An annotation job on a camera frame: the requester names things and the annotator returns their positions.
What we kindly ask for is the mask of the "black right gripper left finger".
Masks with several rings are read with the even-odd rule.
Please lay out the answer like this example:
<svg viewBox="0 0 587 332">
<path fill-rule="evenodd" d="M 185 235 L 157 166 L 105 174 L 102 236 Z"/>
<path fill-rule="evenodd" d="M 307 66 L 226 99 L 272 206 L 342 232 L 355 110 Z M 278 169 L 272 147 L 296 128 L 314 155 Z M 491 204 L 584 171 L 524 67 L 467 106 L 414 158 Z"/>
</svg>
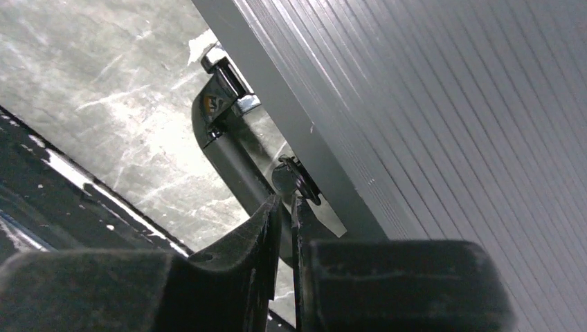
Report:
<svg viewBox="0 0 587 332">
<path fill-rule="evenodd" d="M 164 250 L 23 252 L 1 265 L 2 331 L 264 331 L 281 200 L 184 257 Z"/>
</svg>

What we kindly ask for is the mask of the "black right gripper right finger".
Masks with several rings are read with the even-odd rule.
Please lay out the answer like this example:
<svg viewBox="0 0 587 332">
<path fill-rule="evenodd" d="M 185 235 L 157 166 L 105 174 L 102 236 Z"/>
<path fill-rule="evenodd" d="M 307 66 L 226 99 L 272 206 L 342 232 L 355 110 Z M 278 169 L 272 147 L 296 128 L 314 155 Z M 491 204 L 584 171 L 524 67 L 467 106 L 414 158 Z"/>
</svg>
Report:
<svg viewBox="0 0 587 332">
<path fill-rule="evenodd" d="M 463 240 L 337 239 L 308 202 L 291 206 L 299 331 L 514 331 L 484 249 Z"/>
</svg>

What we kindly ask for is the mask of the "black poker set case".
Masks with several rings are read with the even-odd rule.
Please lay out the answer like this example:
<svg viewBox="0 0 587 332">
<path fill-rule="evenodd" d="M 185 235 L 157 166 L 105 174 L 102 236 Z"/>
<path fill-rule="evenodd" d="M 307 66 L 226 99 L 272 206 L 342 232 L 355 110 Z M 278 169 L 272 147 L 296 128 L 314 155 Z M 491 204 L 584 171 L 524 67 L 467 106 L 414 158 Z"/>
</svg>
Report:
<svg viewBox="0 0 587 332">
<path fill-rule="evenodd" d="M 585 1 L 196 1 L 348 234 L 457 239 L 586 330 Z"/>
</svg>

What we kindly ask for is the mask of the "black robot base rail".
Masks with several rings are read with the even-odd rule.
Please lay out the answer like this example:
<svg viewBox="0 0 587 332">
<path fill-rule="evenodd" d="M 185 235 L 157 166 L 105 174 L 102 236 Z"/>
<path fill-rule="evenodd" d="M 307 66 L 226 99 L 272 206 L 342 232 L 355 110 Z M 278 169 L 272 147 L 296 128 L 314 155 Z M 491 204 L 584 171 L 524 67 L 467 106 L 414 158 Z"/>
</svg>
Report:
<svg viewBox="0 0 587 332">
<path fill-rule="evenodd" d="M 25 251 L 193 251 L 1 109 L 1 260 Z"/>
</svg>

